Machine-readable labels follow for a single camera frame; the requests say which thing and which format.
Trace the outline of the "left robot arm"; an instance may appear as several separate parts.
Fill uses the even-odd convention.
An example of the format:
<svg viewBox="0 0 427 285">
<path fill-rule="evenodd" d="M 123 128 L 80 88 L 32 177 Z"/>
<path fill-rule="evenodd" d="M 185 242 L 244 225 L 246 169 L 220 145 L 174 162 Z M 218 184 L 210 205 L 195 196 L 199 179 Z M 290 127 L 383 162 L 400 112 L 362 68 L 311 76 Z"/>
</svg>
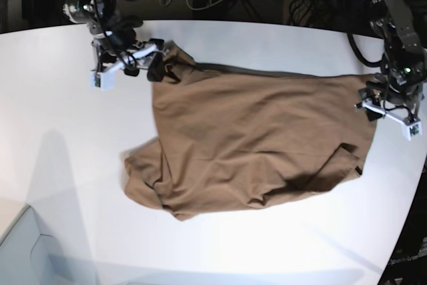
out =
<svg viewBox="0 0 427 285">
<path fill-rule="evenodd" d="M 377 62 L 368 61 L 354 36 L 347 34 L 350 47 L 366 67 L 380 68 L 374 80 L 359 91 L 357 109 L 370 121 L 388 117 L 401 124 L 409 137 L 422 131 L 418 117 L 426 83 L 426 50 L 414 27 L 414 16 L 405 0 L 370 0 L 377 9 L 370 20 L 372 30 L 384 41 L 384 53 Z"/>
</svg>

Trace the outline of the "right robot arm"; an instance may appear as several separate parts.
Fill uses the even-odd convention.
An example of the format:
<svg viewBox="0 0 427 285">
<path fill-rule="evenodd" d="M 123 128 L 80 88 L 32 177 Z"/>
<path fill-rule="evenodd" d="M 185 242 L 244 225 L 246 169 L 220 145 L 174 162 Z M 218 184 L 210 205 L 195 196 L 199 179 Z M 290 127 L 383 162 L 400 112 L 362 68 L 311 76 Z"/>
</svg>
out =
<svg viewBox="0 0 427 285">
<path fill-rule="evenodd" d="M 68 19 L 85 24 L 93 37 L 95 67 L 90 72 L 91 86 L 113 88 L 118 71 L 136 77 L 144 70 L 150 82 L 161 82 L 166 77 L 177 81 L 178 77 L 165 64 L 164 40 L 137 40 L 135 30 L 143 21 L 135 16 L 122 17 L 116 5 L 117 0 L 65 0 L 63 5 Z"/>
</svg>

